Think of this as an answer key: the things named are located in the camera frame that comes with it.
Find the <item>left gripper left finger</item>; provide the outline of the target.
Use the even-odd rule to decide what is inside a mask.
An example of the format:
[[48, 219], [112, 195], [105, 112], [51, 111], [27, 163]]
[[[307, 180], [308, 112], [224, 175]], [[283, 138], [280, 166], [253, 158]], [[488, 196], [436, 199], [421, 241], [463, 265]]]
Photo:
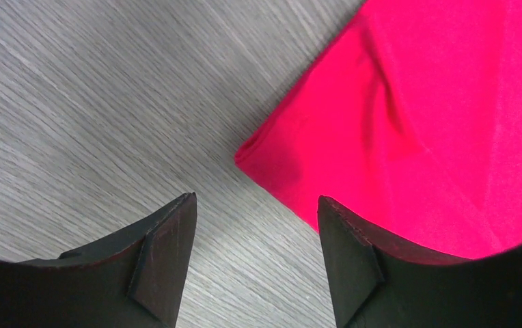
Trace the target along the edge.
[[0, 327], [175, 327], [194, 193], [52, 260], [0, 260]]

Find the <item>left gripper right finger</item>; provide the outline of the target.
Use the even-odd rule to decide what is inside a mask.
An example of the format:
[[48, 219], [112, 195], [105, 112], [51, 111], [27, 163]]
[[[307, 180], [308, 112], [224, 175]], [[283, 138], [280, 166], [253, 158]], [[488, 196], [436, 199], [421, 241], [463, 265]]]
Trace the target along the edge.
[[325, 196], [318, 225], [338, 327], [522, 327], [522, 245], [451, 256]]

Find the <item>red garment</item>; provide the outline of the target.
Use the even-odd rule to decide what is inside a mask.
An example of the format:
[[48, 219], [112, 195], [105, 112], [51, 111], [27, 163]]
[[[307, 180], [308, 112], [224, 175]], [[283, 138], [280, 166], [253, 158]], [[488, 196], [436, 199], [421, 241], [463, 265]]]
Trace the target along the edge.
[[366, 1], [235, 163], [313, 228], [326, 195], [455, 256], [522, 243], [522, 1]]

